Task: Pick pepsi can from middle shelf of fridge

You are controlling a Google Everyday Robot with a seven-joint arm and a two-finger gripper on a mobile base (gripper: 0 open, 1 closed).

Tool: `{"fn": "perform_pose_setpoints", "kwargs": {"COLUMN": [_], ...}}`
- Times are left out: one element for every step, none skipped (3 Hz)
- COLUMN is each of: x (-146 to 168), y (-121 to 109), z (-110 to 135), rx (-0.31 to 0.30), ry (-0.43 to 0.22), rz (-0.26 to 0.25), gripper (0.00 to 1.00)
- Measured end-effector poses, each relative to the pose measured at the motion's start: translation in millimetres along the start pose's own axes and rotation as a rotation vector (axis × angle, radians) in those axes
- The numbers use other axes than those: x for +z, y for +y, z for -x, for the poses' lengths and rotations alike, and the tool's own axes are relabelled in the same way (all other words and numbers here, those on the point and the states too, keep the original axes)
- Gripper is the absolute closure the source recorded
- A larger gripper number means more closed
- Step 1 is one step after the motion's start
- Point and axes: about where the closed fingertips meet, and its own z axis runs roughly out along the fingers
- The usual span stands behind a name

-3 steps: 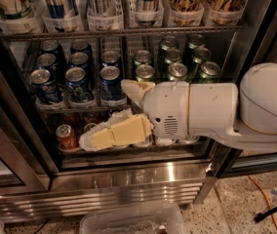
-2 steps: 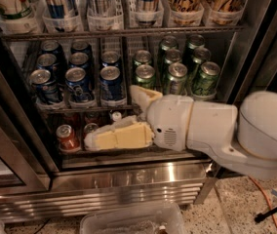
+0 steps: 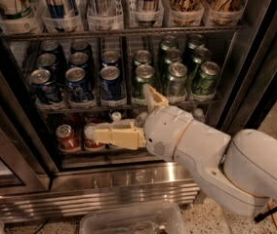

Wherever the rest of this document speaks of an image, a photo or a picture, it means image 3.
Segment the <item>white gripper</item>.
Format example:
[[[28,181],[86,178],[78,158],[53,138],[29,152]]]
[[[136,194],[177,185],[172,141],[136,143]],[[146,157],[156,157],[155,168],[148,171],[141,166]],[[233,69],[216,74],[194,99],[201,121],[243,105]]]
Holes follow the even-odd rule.
[[[138,128],[132,120],[122,120],[88,125],[85,136],[95,142],[131,150],[146,145],[150,154],[171,162],[178,140],[193,121],[193,116],[178,107],[168,106],[169,101],[149,84],[143,85],[143,94],[150,113],[144,128]]]

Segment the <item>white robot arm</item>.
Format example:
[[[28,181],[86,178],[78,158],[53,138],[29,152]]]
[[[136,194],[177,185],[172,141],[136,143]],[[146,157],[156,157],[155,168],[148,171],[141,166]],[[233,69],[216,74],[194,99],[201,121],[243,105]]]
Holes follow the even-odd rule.
[[[140,147],[187,169],[200,189],[228,211],[258,215],[269,200],[277,201],[277,140],[257,130],[229,136],[169,105],[146,85],[144,126],[132,119],[88,126],[85,135],[126,149]]]

